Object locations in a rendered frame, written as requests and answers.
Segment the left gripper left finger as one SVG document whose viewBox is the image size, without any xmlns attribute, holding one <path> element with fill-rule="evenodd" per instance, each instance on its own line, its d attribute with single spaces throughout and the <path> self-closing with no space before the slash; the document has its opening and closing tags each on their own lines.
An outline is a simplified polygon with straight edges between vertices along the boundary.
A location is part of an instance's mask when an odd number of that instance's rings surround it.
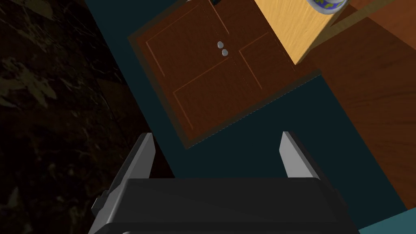
<svg viewBox="0 0 416 234">
<path fill-rule="evenodd" d="M 109 195 L 121 183 L 131 178 L 149 178 L 156 149 L 152 133 L 142 133 L 127 155 L 110 188 Z"/>
</svg>

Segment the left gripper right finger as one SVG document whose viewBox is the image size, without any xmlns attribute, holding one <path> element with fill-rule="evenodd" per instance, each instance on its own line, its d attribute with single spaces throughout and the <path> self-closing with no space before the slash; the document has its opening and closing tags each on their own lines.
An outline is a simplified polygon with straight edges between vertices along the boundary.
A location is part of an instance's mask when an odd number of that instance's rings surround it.
<svg viewBox="0 0 416 234">
<path fill-rule="evenodd" d="M 279 153 L 289 178 L 322 179 L 322 171 L 294 132 L 282 133 Z"/>
</svg>

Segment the dark brown two-door cupboard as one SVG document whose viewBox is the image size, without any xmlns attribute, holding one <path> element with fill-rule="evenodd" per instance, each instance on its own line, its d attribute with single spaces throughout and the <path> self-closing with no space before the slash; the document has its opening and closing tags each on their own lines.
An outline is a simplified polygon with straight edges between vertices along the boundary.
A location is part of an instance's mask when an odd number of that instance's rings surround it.
<svg viewBox="0 0 416 234">
<path fill-rule="evenodd" d="M 290 60 L 254 0 L 176 0 L 128 39 L 185 148 L 321 73 Z"/>
</svg>

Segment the brown wooden furniture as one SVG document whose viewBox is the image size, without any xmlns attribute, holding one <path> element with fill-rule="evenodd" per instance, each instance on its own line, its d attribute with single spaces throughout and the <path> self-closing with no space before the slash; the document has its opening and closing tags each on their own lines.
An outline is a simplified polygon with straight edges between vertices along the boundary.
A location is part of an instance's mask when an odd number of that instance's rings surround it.
<svg viewBox="0 0 416 234">
<path fill-rule="evenodd" d="M 406 208 L 416 207 L 416 0 L 395 0 L 308 57 Z"/>
</svg>

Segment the light yellow wooden table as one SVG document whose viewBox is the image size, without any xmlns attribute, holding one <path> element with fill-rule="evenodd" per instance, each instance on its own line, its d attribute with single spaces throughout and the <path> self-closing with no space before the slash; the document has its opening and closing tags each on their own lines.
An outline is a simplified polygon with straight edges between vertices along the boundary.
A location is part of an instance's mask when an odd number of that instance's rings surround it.
<svg viewBox="0 0 416 234">
<path fill-rule="evenodd" d="M 317 12 L 308 0 L 254 0 L 294 64 L 299 64 L 313 43 L 339 17 Z"/>
</svg>

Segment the white blue-yellow patterned bowl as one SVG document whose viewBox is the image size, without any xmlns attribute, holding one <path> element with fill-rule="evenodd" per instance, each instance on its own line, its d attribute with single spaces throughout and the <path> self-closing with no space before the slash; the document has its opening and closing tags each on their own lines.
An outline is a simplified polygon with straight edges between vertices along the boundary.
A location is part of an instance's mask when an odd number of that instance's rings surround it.
<svg viewBox="0 0 416 234">
<path fill-rule="evenodd" d="M 318 13 L 332 15 L 339 12 L 349 0 L 306 0 Z"/>
</svg>

